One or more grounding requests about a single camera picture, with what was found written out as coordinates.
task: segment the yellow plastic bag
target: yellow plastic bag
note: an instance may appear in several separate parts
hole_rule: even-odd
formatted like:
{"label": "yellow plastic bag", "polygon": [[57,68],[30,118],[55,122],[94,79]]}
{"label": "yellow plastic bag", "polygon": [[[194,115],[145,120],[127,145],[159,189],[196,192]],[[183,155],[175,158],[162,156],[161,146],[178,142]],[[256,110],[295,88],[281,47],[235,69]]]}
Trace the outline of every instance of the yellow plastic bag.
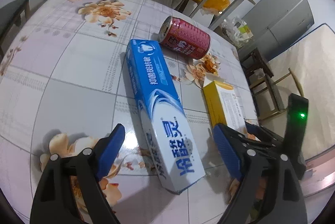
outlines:
{"label": "yellow plastic bag", "polygon": [[[197,4],[199,4],[202,0],[193,0]],[[207,0],[202,8],[212,14],[220,15],[225,8],[227,8],[230,4],[229,0]]]}

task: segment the blue and white box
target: blue and white box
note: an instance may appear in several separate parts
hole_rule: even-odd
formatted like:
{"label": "blue and white box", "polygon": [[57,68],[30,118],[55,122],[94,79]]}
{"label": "blue and white box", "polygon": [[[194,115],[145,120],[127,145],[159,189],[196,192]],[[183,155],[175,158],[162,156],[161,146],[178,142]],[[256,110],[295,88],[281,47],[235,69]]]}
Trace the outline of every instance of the blue and white box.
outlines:
{"label": "blue and white box", "polygon": [[160,45],[130,40],[126,59],[158,177],[164,188],[180,194],[205,171]]}

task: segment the can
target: can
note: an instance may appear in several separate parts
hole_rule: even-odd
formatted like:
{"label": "can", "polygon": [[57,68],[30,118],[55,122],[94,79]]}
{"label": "can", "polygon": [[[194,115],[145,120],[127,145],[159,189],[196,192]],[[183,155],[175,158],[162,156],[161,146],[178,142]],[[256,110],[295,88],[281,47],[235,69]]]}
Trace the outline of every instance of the can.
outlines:
{"label": "can", "polygon": [[169,16],[158,34],[158,41],[173,51],[199,60],[206,55],[210,46],[210,36],[205,31],[187,21]]}

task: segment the plastic bag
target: plastic bag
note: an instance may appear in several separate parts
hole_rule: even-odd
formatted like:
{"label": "plastic bag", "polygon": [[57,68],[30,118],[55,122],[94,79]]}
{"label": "plastic bag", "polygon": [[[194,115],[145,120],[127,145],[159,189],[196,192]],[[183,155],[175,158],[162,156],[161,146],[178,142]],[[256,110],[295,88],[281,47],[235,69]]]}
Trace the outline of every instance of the plastic bag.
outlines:
{"label": "plastic bag", "polygon": [[[202,0],[193,0],[197,4],[199,4]],[[202,8],[209,13],[219,16],[220,12],[222,12],[225,8],[227,8],[230,4],[229,0],[207,0]]]}
{"label": "plastic bag", "polygon": [[225,19],[221,23],[221,28],[237,49],[244,46],[254,36],[247,23],[238,17],[234,17],[232,21]]}

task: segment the yellow and white box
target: yellow and white box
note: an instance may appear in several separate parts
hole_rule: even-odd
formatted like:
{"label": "yellow and white box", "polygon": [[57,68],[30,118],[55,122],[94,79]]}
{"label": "yellow and white box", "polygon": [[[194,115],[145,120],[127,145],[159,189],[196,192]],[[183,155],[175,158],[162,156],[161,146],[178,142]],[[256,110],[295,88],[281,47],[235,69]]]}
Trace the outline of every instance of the yellow and white box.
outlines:
{"label": "yellow and white box", "polygon": [[203,91],[212,127],[218,123],[246,135],[247,128],[234,87],[220,77],[206,74]]}

